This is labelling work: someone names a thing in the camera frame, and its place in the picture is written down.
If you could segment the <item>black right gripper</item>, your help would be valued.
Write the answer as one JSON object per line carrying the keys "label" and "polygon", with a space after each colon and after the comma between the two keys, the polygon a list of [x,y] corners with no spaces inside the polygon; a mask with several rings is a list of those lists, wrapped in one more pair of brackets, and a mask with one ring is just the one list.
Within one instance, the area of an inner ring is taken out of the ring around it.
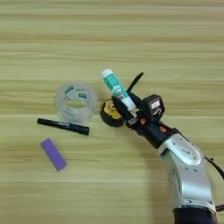
{"label": "black right gripper", "polygon": [[[132,92],[128,92],[128,95],[131,99],[132,108],[140,109],[142,107],[142,99]],[[151,122],[144,117],[133,116],[128,111],[126,105],[114,96],[112,97],[112,101],[118,113],[126,121],[126,126],[134,130],[139,136],[144,137],[156,149],[158,149],[163,142],[178,133],[174,128],[160,121]]]}

